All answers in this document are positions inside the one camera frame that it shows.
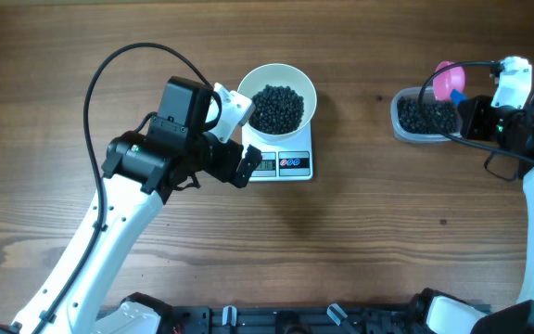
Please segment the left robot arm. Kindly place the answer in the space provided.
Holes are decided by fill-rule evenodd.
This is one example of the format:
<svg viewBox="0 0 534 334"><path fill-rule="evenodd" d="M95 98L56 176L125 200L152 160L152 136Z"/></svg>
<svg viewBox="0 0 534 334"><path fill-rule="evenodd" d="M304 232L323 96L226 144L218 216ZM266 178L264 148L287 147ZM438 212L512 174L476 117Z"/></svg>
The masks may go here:
<svg viewBox="0 0 534 334"><path fill-rule="evenodd" d="M53 272L0 333L177 332L172 308L141 293L99 316L135 241L175 191L198 187L198 172L238 188L248 184L261 152L232 140L255 106L220 84L172 77L159 109L108 145L90 209Z"/></svg>

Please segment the pink scoop blue handle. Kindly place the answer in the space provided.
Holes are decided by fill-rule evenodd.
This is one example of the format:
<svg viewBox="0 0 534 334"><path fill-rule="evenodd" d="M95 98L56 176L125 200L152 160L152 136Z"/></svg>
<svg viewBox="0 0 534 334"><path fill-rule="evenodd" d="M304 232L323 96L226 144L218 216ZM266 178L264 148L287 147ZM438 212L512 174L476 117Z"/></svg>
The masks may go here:
<svg viewBox="0 0 534 334"><path fill-rule="evenodd" d="M450 101L455 106L459 106L466 100L466 96L464 95L464 69L462 67L455 67L440 73L433 80L432 87L437 101Z"/></svg>

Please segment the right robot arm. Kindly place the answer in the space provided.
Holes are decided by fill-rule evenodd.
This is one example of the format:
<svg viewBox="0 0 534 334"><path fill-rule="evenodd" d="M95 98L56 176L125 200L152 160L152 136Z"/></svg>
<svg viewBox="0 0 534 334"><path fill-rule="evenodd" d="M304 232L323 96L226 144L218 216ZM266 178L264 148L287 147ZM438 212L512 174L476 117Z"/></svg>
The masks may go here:
<svg viewBox="0 0 534 334"><path fill-rule="evenodd" d="M528 211L523 284L515 305L485 314L450 295L426 289L412 302L412 325L430 333L534 333L534 87L532 67L521 57L486 62L495 78L493 96L465 98L451 90L463 122L459 135L444 137L471 148L518 160Z"/></svg>

